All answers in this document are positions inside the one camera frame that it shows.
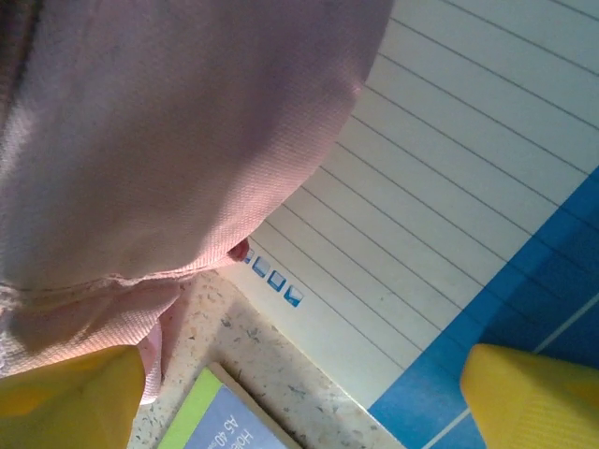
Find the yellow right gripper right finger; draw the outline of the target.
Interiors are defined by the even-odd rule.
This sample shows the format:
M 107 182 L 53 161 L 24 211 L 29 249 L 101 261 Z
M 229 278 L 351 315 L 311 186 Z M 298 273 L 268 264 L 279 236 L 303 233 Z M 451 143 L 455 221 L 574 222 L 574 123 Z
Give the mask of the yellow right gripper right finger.
M 460 390 L 488 448 L 596 448 L 598 370 L 477 344 Z

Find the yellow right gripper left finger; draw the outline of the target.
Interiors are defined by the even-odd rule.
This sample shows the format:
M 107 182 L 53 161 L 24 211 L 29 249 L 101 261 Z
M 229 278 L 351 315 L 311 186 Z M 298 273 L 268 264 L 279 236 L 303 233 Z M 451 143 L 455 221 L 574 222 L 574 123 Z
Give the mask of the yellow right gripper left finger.
M 3 448 L 125 448 L 145 386 L 135 346 L 1 380 Z

